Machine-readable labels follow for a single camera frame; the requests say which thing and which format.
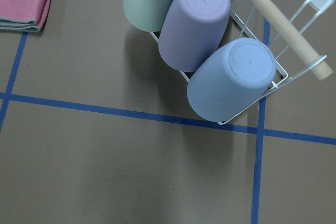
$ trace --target blue tape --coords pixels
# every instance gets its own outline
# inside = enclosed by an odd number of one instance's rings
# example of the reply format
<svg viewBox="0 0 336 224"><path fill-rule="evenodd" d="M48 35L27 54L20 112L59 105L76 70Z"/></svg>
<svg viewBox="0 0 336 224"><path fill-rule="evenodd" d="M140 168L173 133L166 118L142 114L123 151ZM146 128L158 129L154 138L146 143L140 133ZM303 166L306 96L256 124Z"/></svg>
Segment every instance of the blue tape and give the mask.
<svg viewBox="0 0 336 224"><path fill-rule="evenodd" d="M20 61L21 61L21 58L22 58L22 54L23 54L23 51L25 49L27 36L28 36L27 32L23 32L22 35L21 35L21 39L20 39L19 46L18 46L17 51L16 51L12 71L10 72L10 76L9 76L9 80L8 80L8 84L7 84L7 88L6 88L6 94L11 94L12 93L12 90L13 90L13 87L14 87L14 82L15 82L16 75L17 75L17 71L19 69Z"/></svg>
<svg viewBox="0 0 336 224"><path fill-rule="evenodd" d="M9 95L12 93L13 87L14 87L14 82L16 79L16 75L17 75L17 71L19 69L19 65L20 65L20 61L22 58L22 54L26 45L26 41L27 41L27 36L28 33L23 32L21 35L21 39L16 51L16 55L15 55L15 59L13 62L13 66L12 66L12 70L10 72L9 75L9 80L7 83L7 87L6 87L6 92L2 95L3 97L3 103L1 105L1 109L0 109L0 131L2 129L2 125L5 121L5 117L6 117L6 113L7 113L7 109L8 109L8 105L9 105Z"/></svg>
<svg viewBox="0 0 336 224"><path fill-rule="evenodd" d="M336 138L325 137L325 136L315 136L315 135L307 135L293 132L285 132L285 131L276 131L276 130L265 130L265 136L286 138L291 140L300 140L306 142L320 143L320 144L331 144L336 145Z"/></svg>
<svg viewBox="0 0 336 224"><path fill-rule="evenodd" d="M37 98L37 97L27 97L24 95L17 95L17 94L11 94L9 98L10 100L17 101L17 102L26 102L26 103L32 103L32 104L54 106L54 107L65 108L65 109L82 110L82 111L96 112L96 113L110 114L110 115L119 115L119 116L126 116L129 118L147 119L147 120L154 120L154 121L167 122L167 123L176 123L176 124L184 124L184 125L190 125L190 126L205 127L205 128L210 128L210 129L235 131L235 132L241 132L241 133L249 133L249 134L257 133L257 129L255 127L247 127L247 126L242 126L242 125L232 125L232 124L219 125L218 123L215 123L215 122L209 122L209 121L203 121L203 120L197 120L197 119L180 118L177 116L123 110L123 109L116 109L116 108L109 108L109 107L88 105L88 104L74 103L74 102L57 101L57 100Z"/></svg>
<svg viewBox="0 0 336 224"><path fill-rule="evenodd" d="M270 42L271 25L265 20L264 23L264 44ZM263 146L265 133L265 113L266 112L266 97L259 101L258 112L258 129L256 142L256 161L254 166L253 177L253 194L252 194L252 209L251 209L251 224L258 224L259 221L259 204L260 204L260 187L261 187L261 170L263 164Z"/></svg>

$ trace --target floor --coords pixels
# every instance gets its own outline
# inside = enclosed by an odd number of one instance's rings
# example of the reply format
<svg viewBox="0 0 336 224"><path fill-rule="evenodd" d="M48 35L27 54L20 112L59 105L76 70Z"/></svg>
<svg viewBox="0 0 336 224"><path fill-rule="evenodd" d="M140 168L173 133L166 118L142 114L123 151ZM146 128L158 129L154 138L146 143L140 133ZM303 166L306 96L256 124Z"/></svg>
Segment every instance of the floor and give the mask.
<svg viewBox="0 0 336 224"><path fill-rule="evenodd" d="M334 70L335 15L304 34ZM336 74L220 126L122 0L52 0L42 32L0 39L0 224L336 223Z"/></svg>

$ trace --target wooden handle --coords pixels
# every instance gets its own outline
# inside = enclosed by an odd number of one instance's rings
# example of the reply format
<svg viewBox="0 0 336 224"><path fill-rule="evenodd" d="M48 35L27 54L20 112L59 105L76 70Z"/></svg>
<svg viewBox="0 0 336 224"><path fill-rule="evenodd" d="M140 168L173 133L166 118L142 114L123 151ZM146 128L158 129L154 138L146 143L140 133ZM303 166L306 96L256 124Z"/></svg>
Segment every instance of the wooden handle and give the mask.
<svg viewBox="0 0 336 224"><path fill-rule="evenodd" d="M320 58L314 48L271 0L251 0L251 2L305 64L313 63ZM319 80L323 80L333 73L325 61L312 68L312 72Z"/></svg>

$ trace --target blue cup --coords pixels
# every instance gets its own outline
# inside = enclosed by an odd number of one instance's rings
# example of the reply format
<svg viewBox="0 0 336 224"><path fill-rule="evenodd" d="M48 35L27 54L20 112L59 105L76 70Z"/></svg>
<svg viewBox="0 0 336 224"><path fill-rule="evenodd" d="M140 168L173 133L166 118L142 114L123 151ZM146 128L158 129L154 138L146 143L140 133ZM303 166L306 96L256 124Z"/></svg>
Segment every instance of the blue cup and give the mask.
<svg viewBox="0 0 336 224"><path fill-rule="evenodd" d="M240 38L215 51L194 73L187 87L193 110L223 122L258 100L276 74L276 61L262 42Z"/></svg>

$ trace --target purple cup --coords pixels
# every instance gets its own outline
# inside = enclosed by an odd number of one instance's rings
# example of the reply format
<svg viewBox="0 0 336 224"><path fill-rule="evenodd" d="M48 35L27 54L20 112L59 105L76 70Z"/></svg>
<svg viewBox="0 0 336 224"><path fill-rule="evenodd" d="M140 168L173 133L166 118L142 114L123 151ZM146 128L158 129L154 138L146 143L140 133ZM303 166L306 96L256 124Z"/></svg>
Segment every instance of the purple cup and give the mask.
<svg viewBox="0 0 336 224"><path fill-rule="evenodd" d="M194 72L217 49L230 0L174 0L159 37L159 52L172 68Z"/></svg>

